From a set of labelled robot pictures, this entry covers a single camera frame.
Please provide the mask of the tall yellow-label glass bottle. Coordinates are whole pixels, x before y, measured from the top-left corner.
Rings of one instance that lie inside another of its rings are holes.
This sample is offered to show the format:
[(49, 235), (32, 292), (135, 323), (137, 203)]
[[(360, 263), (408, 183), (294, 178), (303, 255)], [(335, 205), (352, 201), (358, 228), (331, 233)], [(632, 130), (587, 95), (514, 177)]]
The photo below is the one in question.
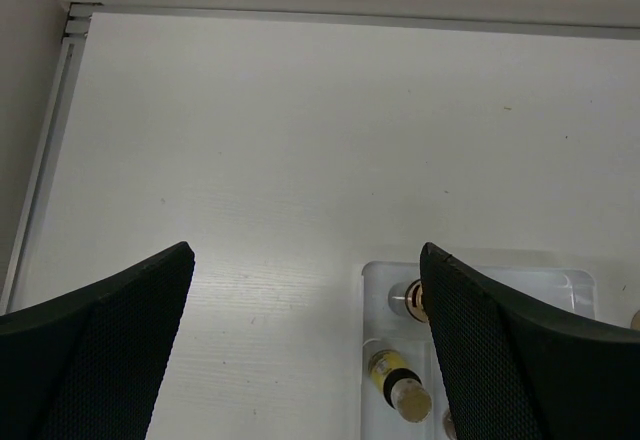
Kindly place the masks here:
[(388, 305), (394, 314), (426, 324), (429, 318), (422, 300), (422, 283), (419, 279), (397, 283), (388, 293)]

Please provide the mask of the black-cap spice jar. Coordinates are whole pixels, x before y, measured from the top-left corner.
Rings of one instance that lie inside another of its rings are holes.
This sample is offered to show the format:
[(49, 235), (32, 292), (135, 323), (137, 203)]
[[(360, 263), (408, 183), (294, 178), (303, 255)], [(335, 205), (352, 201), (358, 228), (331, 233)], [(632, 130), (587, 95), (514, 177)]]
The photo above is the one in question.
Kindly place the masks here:
[(453, 418), (451, 415), (451, 411), (446, 409), (445, 413), (442, 417), (442, 425), (444, 433), (448, 440), (457, 440), (457, 433), (455, 429), (455, 425), (453, 422)]

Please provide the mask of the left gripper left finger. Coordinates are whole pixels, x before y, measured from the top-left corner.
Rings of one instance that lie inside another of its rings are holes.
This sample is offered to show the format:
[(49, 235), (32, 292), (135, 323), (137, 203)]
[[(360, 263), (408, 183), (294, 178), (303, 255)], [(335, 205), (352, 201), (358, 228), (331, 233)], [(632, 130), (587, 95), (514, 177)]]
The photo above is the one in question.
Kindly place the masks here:
[(180, 242), (3, 315), (2, 438), (145, 438), (194, 268)]

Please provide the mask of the small yellow-label brown bottle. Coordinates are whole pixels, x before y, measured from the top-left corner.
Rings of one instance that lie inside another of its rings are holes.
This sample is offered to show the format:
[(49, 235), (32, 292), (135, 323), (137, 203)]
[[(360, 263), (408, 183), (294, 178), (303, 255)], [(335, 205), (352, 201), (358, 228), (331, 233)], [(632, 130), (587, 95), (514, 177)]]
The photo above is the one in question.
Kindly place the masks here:
[(431, 395), (397, 350), (374, 352), (367, 361), (367, 374), (385, 402), (405, 421), (417, 424), (430, 415)]

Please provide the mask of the white-powder shaker bottle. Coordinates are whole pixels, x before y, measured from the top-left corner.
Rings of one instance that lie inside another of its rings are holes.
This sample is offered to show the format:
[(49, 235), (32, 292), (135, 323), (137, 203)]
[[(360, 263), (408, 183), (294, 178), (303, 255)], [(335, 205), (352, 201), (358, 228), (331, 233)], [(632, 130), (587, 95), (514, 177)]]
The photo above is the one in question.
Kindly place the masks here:
[(639, 331), (640, 330), (640, 311), (637, 311), (633, 315), (633, 317), (631, 319), (631, 322), (630, 322), (630, 328), (632, 330), (635, 330), (635, 331)]

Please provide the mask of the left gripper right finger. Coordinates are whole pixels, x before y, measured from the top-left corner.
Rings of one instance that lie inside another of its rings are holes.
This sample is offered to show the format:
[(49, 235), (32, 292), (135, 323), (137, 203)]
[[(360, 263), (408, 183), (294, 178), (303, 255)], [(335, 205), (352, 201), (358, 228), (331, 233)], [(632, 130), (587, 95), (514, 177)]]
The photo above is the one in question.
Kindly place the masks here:
[(420, 279), (458, 438), (638, 438), (638, 331), (546, 304), (433, 243)]

